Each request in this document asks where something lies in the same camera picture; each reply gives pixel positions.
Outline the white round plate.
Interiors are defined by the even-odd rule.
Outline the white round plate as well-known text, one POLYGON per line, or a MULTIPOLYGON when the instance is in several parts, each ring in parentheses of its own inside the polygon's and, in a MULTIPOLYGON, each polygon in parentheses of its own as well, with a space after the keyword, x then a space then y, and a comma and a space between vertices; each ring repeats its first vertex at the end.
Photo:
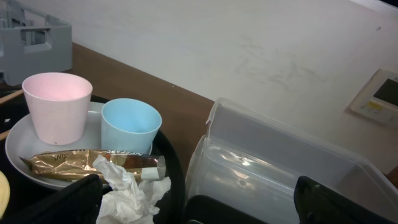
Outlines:
POLYGON ((67 145, 51 145, 41 141, 28 114, 11 129, 6 139, 6 155, 9 162, 31 181, 54 190, 60 190, 72 183, 70 180, 51 179, 37 175, 24 162, 37 154, 73 149, 101 149, 102 103, 91 102, 82 137, 67 145))

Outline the clear plastic waste bin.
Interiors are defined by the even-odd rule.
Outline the clear plastic waste bin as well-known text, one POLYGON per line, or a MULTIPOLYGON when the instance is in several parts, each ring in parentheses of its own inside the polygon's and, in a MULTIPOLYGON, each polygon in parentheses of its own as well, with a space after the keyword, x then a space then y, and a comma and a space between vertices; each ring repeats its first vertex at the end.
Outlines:
POLYGON ((215 101, 189 163, 187 196, 206 195, 266 223, 298 223, 307 176, 397 221, 397 188, 367 159, 228 100, 215 101))

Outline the white tissue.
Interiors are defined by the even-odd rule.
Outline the white tissue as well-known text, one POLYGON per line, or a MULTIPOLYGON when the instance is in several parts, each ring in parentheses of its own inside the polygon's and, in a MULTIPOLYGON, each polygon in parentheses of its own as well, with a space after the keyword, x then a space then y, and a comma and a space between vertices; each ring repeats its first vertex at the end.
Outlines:
POLYGON ((96 224, 154 224, 153 218, 160 211, 155 204, 171 188, 169 177, 138 184, 134 174, 103 156, 98 156, 93 166, 112 188, 103 195, 96 224))

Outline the white wall control panel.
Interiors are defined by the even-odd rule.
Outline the white wall control panel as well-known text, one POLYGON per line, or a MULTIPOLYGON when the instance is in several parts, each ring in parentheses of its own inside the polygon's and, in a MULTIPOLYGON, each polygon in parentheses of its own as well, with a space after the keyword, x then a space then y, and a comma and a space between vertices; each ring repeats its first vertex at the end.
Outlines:
POLYGON ((385 126, 397 127, 397 74, 379 69, 348 108, 385 126))

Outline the grey dishwasher rack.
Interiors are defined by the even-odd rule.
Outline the grey dishwasher rack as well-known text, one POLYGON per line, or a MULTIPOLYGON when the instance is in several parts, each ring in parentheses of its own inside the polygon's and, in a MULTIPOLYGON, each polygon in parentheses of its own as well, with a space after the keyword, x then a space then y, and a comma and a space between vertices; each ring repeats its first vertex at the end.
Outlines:
POLYGON ((72 26, 19 2, 1 1, 1 82, 72 68, 72 26))

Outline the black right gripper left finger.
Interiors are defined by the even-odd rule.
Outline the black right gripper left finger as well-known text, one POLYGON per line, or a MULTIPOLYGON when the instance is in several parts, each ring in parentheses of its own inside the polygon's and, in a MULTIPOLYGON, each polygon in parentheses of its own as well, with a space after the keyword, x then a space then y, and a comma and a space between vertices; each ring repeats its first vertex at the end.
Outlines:
POLYGON ((3 224, 95 223, 103 197, 103 182, 90 174, 41 201, 1 220, 3 224))

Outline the gold coffee sachet wrapper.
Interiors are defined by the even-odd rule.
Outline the gold coffee sachet wrapper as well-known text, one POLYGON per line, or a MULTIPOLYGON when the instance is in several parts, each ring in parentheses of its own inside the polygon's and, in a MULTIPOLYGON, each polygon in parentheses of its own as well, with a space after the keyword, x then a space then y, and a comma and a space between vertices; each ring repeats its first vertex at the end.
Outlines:
POLYGON ((90 174, 97 174, 103 178, 102 173, 93 165, 98 156, 125 168, 126 171, 133 173, 138 181, 163 179, 167 170, 164 156, 117 150, 75 149, 46 152, 22 161, 35 175, 76 181, 90 174))

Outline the blue plastic cup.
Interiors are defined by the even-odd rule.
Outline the blue plastic cup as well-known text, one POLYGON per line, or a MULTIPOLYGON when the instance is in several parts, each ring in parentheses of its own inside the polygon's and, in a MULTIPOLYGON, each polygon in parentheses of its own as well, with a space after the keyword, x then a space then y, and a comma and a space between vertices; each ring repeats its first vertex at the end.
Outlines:
POLYGON ((101 110, 101 148, 150 154, 161 125, 162 117, 151 105, 130 98, 111 100, 101 110))

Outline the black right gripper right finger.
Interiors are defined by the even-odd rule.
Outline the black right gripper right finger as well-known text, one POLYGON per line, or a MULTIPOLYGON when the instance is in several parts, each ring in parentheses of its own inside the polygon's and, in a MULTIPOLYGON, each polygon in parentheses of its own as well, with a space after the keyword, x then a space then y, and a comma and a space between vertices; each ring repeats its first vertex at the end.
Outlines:
POLYGON ((306 176, 297 180, 294 204, 300 224, 394 224, 306 176))

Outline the yellow bowl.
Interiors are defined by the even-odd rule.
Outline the yellow bowl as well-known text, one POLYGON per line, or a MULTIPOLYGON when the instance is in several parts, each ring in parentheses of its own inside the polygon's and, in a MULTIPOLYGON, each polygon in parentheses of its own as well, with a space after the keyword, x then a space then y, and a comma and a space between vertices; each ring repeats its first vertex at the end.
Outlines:
POLYGON ((10 199, 10 186, 6 176, 0 172, 0 217, 4 215, 10 199))

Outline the wooden chopstick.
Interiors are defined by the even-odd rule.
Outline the wooden chopstick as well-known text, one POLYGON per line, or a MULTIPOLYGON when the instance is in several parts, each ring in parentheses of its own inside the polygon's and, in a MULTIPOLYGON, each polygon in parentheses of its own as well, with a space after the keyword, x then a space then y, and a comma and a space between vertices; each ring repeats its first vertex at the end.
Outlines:
POLYGON ((3 133, 0 134, 0 141, 4 140, 7 138, 8 134, 9 134, 10 130, 7 130, 3 133))
POLYGON ((7 101, 9 101, 9 100, 21 95, 21 94, 23 94, 23 93, 24 93, 23 90, 18 90, 18 91, 15 91, 15 92, 11 93, 11 94, 8 94, 8 95, 0 98, 0 104, 3 104, 5 102, 7 102, 7 101))

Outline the pink plastic cup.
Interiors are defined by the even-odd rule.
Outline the pink plastic cup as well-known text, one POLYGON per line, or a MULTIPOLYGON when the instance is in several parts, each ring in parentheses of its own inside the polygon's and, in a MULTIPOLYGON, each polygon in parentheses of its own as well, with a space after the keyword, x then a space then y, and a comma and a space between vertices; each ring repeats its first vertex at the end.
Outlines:
POLYGON ((22 89, 41 141, 66 145, 82 137, 93 91, 88 80, 69 73, 39 73, 26 78, 22 89))

